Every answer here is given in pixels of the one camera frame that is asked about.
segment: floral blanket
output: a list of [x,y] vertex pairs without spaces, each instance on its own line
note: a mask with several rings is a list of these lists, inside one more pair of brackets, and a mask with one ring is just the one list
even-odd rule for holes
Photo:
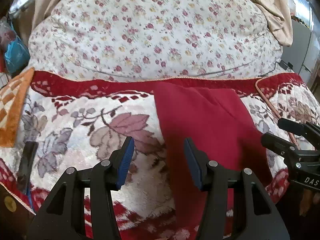
[[36,70],[121,82],[252,78],[282,54],[250,0],[62,0],[28,48]]
[[[135,140],[135,152],[118,192],[112,192],[122,239],[193,239],[198,229],[179,228],[167,182],[166,149],[159,127],[153,86],[159,81],[117,83],[103,80],[71,81],[35,71],[25,99],[14,148],[0,148],[0,182],[31,212],[41,203],[60,175],[70,166],[93,167],[118,149],[126,136]],[[250,112],[258,130],[289,140],[276,125],[277,117],[262,99],[262,91],[281,116],[298,122],[320,122],[320,105],[294,73],[263,79],[201,80],[171,78],[186,87],[234,89]],[[31,203],[15,186],[24,143],[39,142],[31,173]],[[311,145],[297,137],[301,148]],[[285,193],[288,171],[283,158],[267,151],[273,175],[267,191],[274,202]],[[90,194],[85,192],[85,224],[92,236]],[[232,217],[232,210],[227,217]]]

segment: blue gripper pad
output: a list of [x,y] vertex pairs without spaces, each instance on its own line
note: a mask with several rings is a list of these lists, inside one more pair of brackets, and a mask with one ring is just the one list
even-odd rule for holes
[[184,140],[184,155],[186,157],[189,171],[195,186],[201,190],[202,189],[202,172],[200,166],[194,155],[193,147],[190,145],[189,140],[186,138]]
[[124,142],[124,145],[121,148],[121,151],[124,151],[124,155],[122,157],[121,163],[118,168],[118,178],[116,182],[116,188],[119,190],[121,189],[121,186],[124,185],[125,179],[128,174],[129,166],[131,163],[132,155],[134,152],[134,139],[131,138],[128,145],[125,147],[126,142]]

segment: pink flower pattern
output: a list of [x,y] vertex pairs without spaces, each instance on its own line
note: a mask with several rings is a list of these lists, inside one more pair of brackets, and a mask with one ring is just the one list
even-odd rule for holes
[[255,77],[282,54],[250,0],[62,0],[28,47],[29,66],[75,80]]

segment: wooden furniture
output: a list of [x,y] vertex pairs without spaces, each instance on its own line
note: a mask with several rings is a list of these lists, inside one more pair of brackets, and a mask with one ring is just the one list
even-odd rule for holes
[[320,84],[320,60],[318,59],[307,86],[310,88],[311,92],[314,94],[319,84]]
[[26,210],[0,185],[0,239],[25,239],[33,218],[34,215]]

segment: red towel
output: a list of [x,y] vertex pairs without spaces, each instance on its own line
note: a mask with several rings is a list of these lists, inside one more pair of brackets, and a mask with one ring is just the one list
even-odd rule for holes
[[[180,226],[200,223],[206,192],[192,182],[183,153],[183,141],[191,137],[199,150],[225,168],[250,168],[263,185],[272,176],[261,133],[232,89],[184,88],[161,82],[154,89],[160,128],[167,147],[170,188]],[[228,207],[233,196],[228,195]]]

